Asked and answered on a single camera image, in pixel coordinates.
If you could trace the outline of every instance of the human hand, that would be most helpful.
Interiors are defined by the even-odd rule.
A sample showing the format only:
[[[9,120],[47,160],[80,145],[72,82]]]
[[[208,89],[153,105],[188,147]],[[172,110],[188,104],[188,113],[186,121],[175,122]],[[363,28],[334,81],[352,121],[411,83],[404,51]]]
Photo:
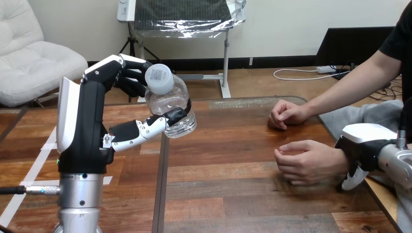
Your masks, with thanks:
[[[275,149],[279,170],[293,185],[312,185],[326,178],[346,174],[349,162],[341,149],[331,148],[312,140],[291,142]],[[304,151],[298,155],[285,155]]]
[[[268,126],[286,130],[286,124],[301,124],[308,117],[309,112],[303,105],[299,106],[285,100],[279,100],[269,115]]]

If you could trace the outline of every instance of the sleeve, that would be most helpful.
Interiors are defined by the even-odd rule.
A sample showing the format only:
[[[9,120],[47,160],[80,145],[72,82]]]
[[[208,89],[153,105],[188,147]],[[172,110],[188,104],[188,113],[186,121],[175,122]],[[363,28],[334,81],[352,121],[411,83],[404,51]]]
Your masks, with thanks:
[[[394,30],[389,34],[379,51],[397,60],[404,60],[406,46],[411,36],[412,2],[402,13]]]

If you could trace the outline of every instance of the white cable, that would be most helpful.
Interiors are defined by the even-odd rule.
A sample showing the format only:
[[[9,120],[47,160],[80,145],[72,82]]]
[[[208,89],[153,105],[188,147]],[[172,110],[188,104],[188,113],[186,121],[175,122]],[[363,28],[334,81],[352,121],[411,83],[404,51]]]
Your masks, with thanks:
[[[301,72],[316,72],[317,70],[301,70],[301,69],[280,69],[277,70],[273,73],[273,76],[277,79],[280,80],[292,80],[292,81],[303,81],[303,80],[315,80],[315,79],[324,79],[324,78],[329,78],[338,74],[346,74],[349,73],[350,71],[346,71],[346,72],[342,72],[342,73],[336,73],[336,74],[331,74],[331,75],[327,75],[327,76],[323,76],[323,77],[319,77],[319,78],[311,78],[311,79],[284,79],[284,78],[280,78],[278,76],[276,76],[276,73],[278,73],[279,71],[284,71],[284,70],[288,70],[288,71],[301,71]]]

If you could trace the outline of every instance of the bottle label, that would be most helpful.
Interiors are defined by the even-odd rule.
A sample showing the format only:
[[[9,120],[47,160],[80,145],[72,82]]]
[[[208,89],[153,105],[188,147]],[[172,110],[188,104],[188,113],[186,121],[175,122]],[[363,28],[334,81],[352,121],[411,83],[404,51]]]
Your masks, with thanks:
[[[165,75],[166,75],[166,72],[163,72],[161,69],[155,69],[150,74],[150,79],[159,81],[159,80],[162,80],[163,76]]]

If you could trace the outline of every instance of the robotic arm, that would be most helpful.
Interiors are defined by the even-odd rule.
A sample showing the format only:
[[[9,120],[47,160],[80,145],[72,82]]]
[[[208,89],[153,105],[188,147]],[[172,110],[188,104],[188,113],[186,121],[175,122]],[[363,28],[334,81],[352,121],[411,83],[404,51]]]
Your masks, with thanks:
[[[360,184],[370,171],[385,172],[392,181],[405,189],[412,188],[412,150],[406,146],[406,113],[412,99],[405,102],[398,133],[377,124],[354,124],[343,129],[335,145],[342,149],[351,162],[339,191],[350,190]]]
[[[0,194],[59,195],[60,223],[55,233],[101,233],[97,222],[103,176],[114,153],[162,133],[185,118],[191,108],[188,104],[186,109],[176,108],[143,122],[132,120],[107,132],[103,125],[104,95],[114,86],[131,97],[144,97],[144,75],[151,65],[136,57],[111,55],[88,68],[81,84],[63,78],[57,123],[60,185],[0,188]]]

